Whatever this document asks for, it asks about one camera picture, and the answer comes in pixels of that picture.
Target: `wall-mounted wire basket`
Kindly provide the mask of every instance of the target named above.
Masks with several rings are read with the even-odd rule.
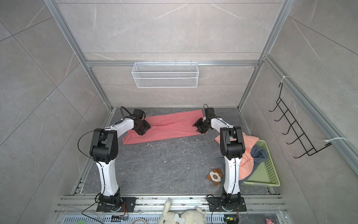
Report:
[[[138,62],[132,75],[138,88],[197,87],[199,67],[192,62]]]

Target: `green plastic basket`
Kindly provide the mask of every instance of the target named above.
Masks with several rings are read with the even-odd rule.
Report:
[[[251,177],[244,182],[248,185],[259,185],[266,187],[278,187],[280,186],[280,180],[277,175],[274,162],[272,161],[270,151],[267,147],[267,144],[264,140],[258,140],[256,142],[257,146],[262,147],[267,151],[267,160],[264,163],[261,163]]]

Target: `marble floor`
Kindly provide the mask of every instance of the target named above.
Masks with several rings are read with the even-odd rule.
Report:
[[[147,116],[153,116],[201,108],[141,109]],[[215,114],[245,131],[237,108],[215,108]],[[120,118],[118,109],[112,123]],[[208,133],[196,136],[131,145],[123,145],[119,140],[115,168],[121,194],[220,194],[224,180],[219,186],[214,186],[206,179],[212,168],[223,169],[223,164],[217,161],[218,157],[222,157],[219,144],[214,140],[218,135],[216,130],[208,130]],[[267,187],[240,185],[240,189],[241,194],[268,194]],[[100,190],[98,168],[93,163],[82,193],[94,194]]]

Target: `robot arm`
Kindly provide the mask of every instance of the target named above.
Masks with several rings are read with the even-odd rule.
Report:
[[[240,203],[239,168],[242,154],[245,153],[242,129],[232,126],[215,116],[213,108],[205,108],[204,119],[200,118],[193,126],[198,132],[206,133],[209,128],[220,133],[220,150],[225,159],[225,183],[222,193],[223,207],[230,208]]]
[[[93,132],[89,154],[96,162],[101,179],[99,200],[116,211],[121,205],[120,190],[116,180],[115,160],[118,155],[118,138],[128,130],[135,130],[144,135],[150,129],[144,111],[135,109],[129,116],[104,129],[97,128]]]

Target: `pink pants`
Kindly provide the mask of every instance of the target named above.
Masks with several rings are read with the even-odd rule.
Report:
[[[199,135],[197,128],[193,127],[199,118],[203,118],[202,110],[147,117],[145,120],[151,128],[142,136],[129,130],[123,138],[123,145]]]

